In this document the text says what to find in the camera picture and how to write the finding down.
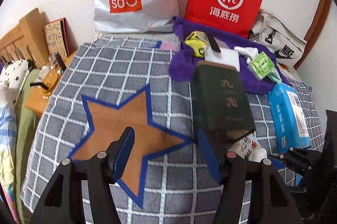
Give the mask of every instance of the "nike logo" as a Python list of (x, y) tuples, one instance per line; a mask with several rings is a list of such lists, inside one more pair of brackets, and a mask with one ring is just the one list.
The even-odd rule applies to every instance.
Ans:
[(277, 59), (291, 59), (293, 60), (291, 56), (294, 54), (294, 50), (292, 50), (289, 46), (285, 45), (282, 49), (277, 50), (274, 52)]

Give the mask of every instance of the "green book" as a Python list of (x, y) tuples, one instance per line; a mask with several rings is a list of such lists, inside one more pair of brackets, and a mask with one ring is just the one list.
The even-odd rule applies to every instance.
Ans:
[(200, 61), (191, 82), (193, 127), (232, 143), (255, 130), (251, 108), (237, 70)]

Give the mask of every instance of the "purple towel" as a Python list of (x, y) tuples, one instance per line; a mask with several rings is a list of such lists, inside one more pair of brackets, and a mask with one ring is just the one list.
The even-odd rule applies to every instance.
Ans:
[[(185, 38), (195, 30), (203, 31), (208, 34), (213, 35), (218, 40), (223, 41), (227, 44), (230, 49), (234, 49), (234, 46), (241, 47), (256, 47), (258, 52), (264, 51), (267, 56), (275, 64), (277, 71), (279, 72), (282, 82), (289, 85), (286, 77), (280, 72), (280, 69), (276, 65), (276, 57), (270, 52), (264, 45), (254, 43), (248, 39), (242, 38), (236, 34), (218, 30), (216, 28), (207, 27), (199, 23), (193, 23), (184, 20), (180, 17), (175, 17), (175, 23), (173, 26), (174, 33), (179, 37), (181, 41), (181, 50), (176, 53), (171, 61), (170, 67), (168, 69), (168, 74), (172, 79), (177, 81), (188, 81), (192, 80), (195, 65), (200, 58), (193, 57), (193, 49), (184, 43)], [(248, 70), (246, 60), (243, 56), (239, 57), (240, 60), (240, 73), (239, 76), (242, 80), (243, 86), (248, 93), (252, 94), (267, 94), (276, 85), (269, 78), (265, 78), (262, 81), (257, 80), (254, 74)]]
[(2, 71), (2, 69), (3, 69), (4, 66), (5, 66), (5, 65), (4, 65), (3, 62), (0, 60), (0, 73), (1, 73), (1, 71)]

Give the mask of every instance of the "green cube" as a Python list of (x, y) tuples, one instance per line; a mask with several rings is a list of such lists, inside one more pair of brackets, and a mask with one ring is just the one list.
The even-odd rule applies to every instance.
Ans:
[(266, 53), (261, 52), (254, 60), (248, 65), (248, 69), (252, 71), (258, 80), (263, 80), (275, 68), (272, 60)]

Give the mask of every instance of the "screw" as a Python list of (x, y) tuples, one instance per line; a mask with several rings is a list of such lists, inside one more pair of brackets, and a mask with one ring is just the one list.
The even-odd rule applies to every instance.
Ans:
[(97, 157), (98, 158), (105, 158), (107, 156), (107, 153), (106, 152), (99, 152), (98, 154), (97, 154)]
[(64, 160), (62, 160), (62, 164), (65, 166), (65, 165), (68, 165), (70, 163), (70, 159), (69, 158), (65, 158)]
[(229, 152), (227, 152), (227, 156), (228, 156), (229, 158), (236, 158), (236, 153), (234, 153), (234, 152), (232, 152), (232, 151), (229, 151)]
[(265, 159), (263, 160), (263, 164), (264, 164), (264, 165), (272, 165), (272, 162), (270, 161), (270, 159), (265, 158)]

